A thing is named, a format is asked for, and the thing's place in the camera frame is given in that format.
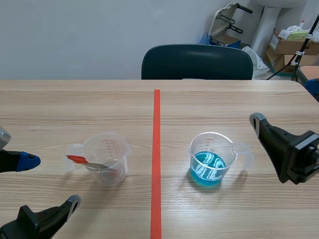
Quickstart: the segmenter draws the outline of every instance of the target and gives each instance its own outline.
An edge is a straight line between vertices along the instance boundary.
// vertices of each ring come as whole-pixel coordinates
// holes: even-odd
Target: table surface
[[[301,66],[300,71],[307,78],[307,80],[319,78],[319,66]]]
[[[0,81],[0,124],[7,150],[40,156],[37,168],[0,175],[0,225],[22,205],[37,212],[70,195],[82,204],[55,239],[149,239],[154,89],[161,90],[163,239],[318,239],[319,176],[279,182],[248,117],[262,112],[293,134],[319,132],[319,105],[291,81]],[[67,174],[67,145],[116,132],[132,147],[120,186],[103,187],[86,171]],[[219,188],[188,176],[186,148],[201,132],[249,143],[248,175],[236,162]]]

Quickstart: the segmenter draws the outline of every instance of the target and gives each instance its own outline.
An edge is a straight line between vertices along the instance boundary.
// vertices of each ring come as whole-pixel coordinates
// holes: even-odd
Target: clear plastic beaker
[[[233,143],[215,132],[197,135],[187,148],[190,155],[190,172],[200,185],[211,186],[221,182],[239,155],[244,156],[244,170],[251,167],[254,155],[249,145]]]
[[[125,140],[116,133],[100,133],[81,144],[71,144],[67,155],[85,157],[89,163],[107,166],[104,169],[85,166],[96,181],[112,185],[120,183],[128,172],[127,155],[131,148]],[[64,157],[64,163],[69,171],[74,170],[74,162]]]

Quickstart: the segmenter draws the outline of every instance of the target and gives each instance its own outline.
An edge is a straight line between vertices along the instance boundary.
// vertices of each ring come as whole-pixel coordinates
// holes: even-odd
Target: black tripod
[[[279,71],[277,71],[274,75],[272,75],[271,77],[269,77],[267,80],[271,79],[272,77],[276,76],[279,72],[281,72],[282,70],[286,69],[287,67],[291,66],[292,64],[295,65],[295,69],[294,69],[294,74],[293,74],[293,77],[292,77],[292,81],[294,80],[295,78],[295,75],[296,75],[296,72],[297,72],[297,69],[299,67],[299,64],[300,64],[300,61],[301,61],[301,58],[302,56],[304,55],[305,53],[305,49],[307,48],[307,45],[309,43],[309,40],[310,40],[310,37],[313,35],[314,33],[314,30],[315,28],[317,27],[317,24],[319,22],[319,15],[317,16],[317,19],[315,20],[309,34],[307,34],[307,37],[305,39],[305,42],[303,44],[303,46],[301,47],[301,50],[300,51],[297,51],[294,56],[291,58],[291,60],[288,62],[288,64],[286,66],[284,66],[282,69],[280,69]]]

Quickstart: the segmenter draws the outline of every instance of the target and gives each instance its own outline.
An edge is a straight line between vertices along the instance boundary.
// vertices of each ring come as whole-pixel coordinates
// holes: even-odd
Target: white wall
[[[278,31],[287,29],[289,26],[299,25],[300,21],[305,21],[304,29],[309,29],[315,22],[316,17],[319,14],[319,1],[307,0],[299,7],[295,8],[283,8],[280,11],[276,29]]]
[[[198,43],[228,0],[7,0],[0,7],[0,79],[140,79],[144,54]],[[261,7],[241,12],[250,43]]]

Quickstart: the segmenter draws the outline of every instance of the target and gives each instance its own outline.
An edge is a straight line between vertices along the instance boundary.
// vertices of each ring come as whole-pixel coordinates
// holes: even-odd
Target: blue chair
[[[208,45],[164,45],[149,50],[142,80],[251,80],[253,63],[238,49]]]
[[[307,81],[305,88],[319,102],[319,79]]]

